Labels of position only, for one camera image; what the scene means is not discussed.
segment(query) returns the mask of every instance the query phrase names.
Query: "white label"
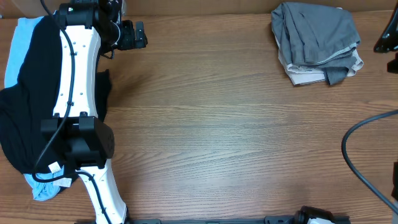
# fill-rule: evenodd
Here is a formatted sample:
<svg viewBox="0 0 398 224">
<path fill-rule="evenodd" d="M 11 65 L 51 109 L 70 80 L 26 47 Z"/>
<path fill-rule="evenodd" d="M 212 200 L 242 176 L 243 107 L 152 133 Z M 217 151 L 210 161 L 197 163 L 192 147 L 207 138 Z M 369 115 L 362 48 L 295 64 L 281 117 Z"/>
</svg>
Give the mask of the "white label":
<svg viewBox="0 0 398 224">
<path fill-rule="evenodd" d="M 61 170 L 61 167 L 58 164 L 58 162 L 51 163 L 49 165 L 49 168 L 51 170 L 51 173 L 53 173 L 53 174 Z"/>
<path fill-rule="evenodd" d="M 72 178 L 62 178 L 53 182 L 54 186 L 70 187 L 72 184 Z"/>
</svg>

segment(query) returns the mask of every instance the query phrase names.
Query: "black fabric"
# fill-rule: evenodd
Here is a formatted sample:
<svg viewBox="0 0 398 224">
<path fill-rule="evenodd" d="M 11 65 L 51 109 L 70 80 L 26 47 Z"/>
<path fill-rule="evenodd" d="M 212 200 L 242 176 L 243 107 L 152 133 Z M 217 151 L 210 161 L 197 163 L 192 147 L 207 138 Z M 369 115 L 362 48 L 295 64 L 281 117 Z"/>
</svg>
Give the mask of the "black fabric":
<svg viewBox="0 0 398 224">
<path fill-rule="evenodd" d="M 35 160 L 46 145 L 40 133 L 42 119 L 52 117 L 62 69 L 60 31 L 48 16 L 35 27 L 29 50 L 19 72 L 18 84 L 0 91 L 0 143 L 8 161 L 21 173 L 31 174 Z M 111 91 L 109 72 L 96 74 L 95 100 L 104 120 Z M 39 164 L 40 173 L 60 161 L 50 149 Z M 65 173 L 72 170 L 65 166 Z"/>
</svg>

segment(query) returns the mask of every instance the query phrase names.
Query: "cable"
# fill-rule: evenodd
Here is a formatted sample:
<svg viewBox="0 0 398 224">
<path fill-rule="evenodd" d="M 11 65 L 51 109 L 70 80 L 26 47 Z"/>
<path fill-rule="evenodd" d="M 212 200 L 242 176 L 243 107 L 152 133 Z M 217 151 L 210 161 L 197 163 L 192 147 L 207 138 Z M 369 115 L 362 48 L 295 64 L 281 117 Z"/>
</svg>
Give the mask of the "cable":
<svg viewBox="0 0 398 224">
<path fill-rule="evenodd" d="M 398 208 L 391 203 L 388 198 L 386 198 L 386 196 L 384 196 L 377 188 L 375 188 L 375 186 L 373 186 L 353 165 L 353 163 L 351 162 L 351 160 L 349 159 L 348 155 L 347 155 L 347 149 L 346 149 L 346 143 L 348 140 L 348 137 L 355 131 L 357 130 L 359 127 L 361 127 L 362 125 L 368 124 L 369 122 L 378 120 L 378 119 L 382 119 L 382 118 L 386 118 L 388 116 L 392 116 L 398 114 L 398 110 L 394 110 L 394 111 L 390 111 L 387 113 L 383 113 L 383 114 L 379 114 L 376 116 L 373 116 L 371 118 L 365 119 L 364 121 L 359 122 L 358 124 L 355 124 L 352 128 L 350 128 L 346 134 L 343 137 L 343 141 L 341 142 L 341 152 L 343 153 L 343 157 L 344 160 L 346 161 L 347 165 L 349 166 L 349 168 L 354 172 L 354 174 L 357 176 L 357 178 L 359 178 L 376 196 L 379 197 L 380 200 L 382 200 L 395 214 L 398 215 Z"/>
<path fill-rule="evenodd" d="M 45 152 L 47 152 L 47 150 L 50 148 L 50 146 L 53 144 L 54 139 L 58 136 L 59 132 L 61 131 L 61 129 L 64 127 L 67 118 L 69 116 L 69 112 L 70 112 L 70 108 L 73 106 L 73 102 L 72 102 L 72 98 L 73 98 L 73 86 L 75 83 L 75 52 L 73 51 L 73 46 L 72 46 L 72 42 L 67 34 L 67 32 L 65 31 L 65 29 L 63 27 L 60 26 L 60 24 L 54 19 L 52 13 L 49 11 L 49 9 L 47 8 L 47 6 L 44 3 L 44 0 L 40 0 L 40 3 L 42 4 L 44 10 L 46 11 L 46 13 L 51 17 L 51 19 L 54 21 L 54 23 L 58 26 L 58 28 L 61 30 L 61 32 L 63 33 L 63 35 L 65 36 L 68 45 L 69 45 L 69 49 L 70 49 L 70 58 L 72 60 L 72 74 L 70 76 L 70 86 L 69 86 L 69 96 L 68 96 L 68 102 L 67 102 L 67 109 L 65 111 L 65 115 L 58 127 L 58 129 L 54 132 L 54 134 L 52 135 L 52 137 L 50 138 L 50 140 L 48 141 L 48 143 L 45 145 L 44 149 L 42 150 L 42 152 L 40 153 L 39 157 L 36 160 L 35 166 L 34 166 L 34 174 L 32 174 L 33 179 L 36 182 L 39 183 L 49 183 L 49 182 L 53 182 L 59 179 L 62 179 L 64 177 L 71 177 L 73 175 L 85 175 L 88 177 L 88 180 L 91 181 L 91 183 L 93 184 L 93 187 L 95 189 L 95 193 L 98 199 L 98 203 L 99 206 L 101 207 L 101 212 L 102 214 L 104 214 L 106 221 L 111 224 L 111 220 L 108 217 L 108 214 L 106 213 L 105 207 L 102 203 L 102 199 L 101 199 L 101 195 L 100 195 L 100 190 L 98 189 L 98 186 L 94 180 L 94 177 L 92 175 L 90 175 L 89 173 L 86 172 L 82 172 L 82 171 L 76 171 L 73 172 L 71 174 L 65 174 L 65 175 L 61 175 L 59 177 L 56 178 L 52 178 L 52 179 L 47 179 L 47 180 L 42 180 L 37 178 L 36 174 L 37 174 L 37 167 L 39 165 L 40 160 L 43 158 L 43 155 L 45 154 Z"/>
</svg>

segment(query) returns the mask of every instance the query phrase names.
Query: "wood grain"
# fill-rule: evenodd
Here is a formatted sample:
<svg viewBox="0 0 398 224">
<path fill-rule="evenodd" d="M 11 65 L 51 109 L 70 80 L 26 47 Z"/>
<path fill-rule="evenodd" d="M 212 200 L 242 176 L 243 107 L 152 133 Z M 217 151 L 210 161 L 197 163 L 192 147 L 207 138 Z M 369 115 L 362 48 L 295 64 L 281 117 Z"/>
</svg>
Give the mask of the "wood grain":
<svg viewBox="0 0 398 224">
<path fill-rule="evenodd" d="M 14 18 L 38 17 L 45 15 L 43 7 L 37 0 L 6 0 L 12 1 L 20 10 L 11 11 Z M 128 16 L 193 16 L 213 14 L 250 14 L 270 13 L 285 0 L 125 0 Z M 310 4 L 342 7 L 351 12 L 392 10 L 395 0 L 296 0 Z M 61 3 L 69 0 L 46 1 L 50 10 L 59 8 Z"/>
<path fill-rule="evenodd" d="M 365 66 L 342 84 L 293 87 L 277 59 L 270 15 L 131 17 L 146 49 L 101 59 L 113 90 L 106 124 L 116 138 L 113 170 L 133 218 L 262 218 L 302 205 L 390 223 L 391 212 L 350 171 L 340 151 L 352 125 L 398 106 L 394 54 L 373 45 L 391 12 L 359 12 Z M 7 52 L 15 20 L 0 21 Z M 7 57 L 0 55 L 0 77 Z M 349 155 L 386 195 L 397 160 L 398 118 L 352 135 Z M 0 223 L 94 219 L 81 183 L 46 202 L 0 155 Z"/>
</svg>

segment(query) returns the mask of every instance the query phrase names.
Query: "gray cloth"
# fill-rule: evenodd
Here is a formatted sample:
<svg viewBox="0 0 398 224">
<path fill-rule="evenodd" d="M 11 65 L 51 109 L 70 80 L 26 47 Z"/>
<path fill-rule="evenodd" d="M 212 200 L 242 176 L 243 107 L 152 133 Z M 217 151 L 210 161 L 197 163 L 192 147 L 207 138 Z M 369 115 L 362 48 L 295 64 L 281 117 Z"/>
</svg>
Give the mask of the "gray cloth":
<svg viewBox="0 0 398 224">
<path fill-rule="evenodd" d="M 271 16 L 272 31 L 287 64 L 324 68 L 331 85 L 342 81 L 355 64 L 353 50 L 361 39 L 348 11 L 285 2 Z"/>
</svg>

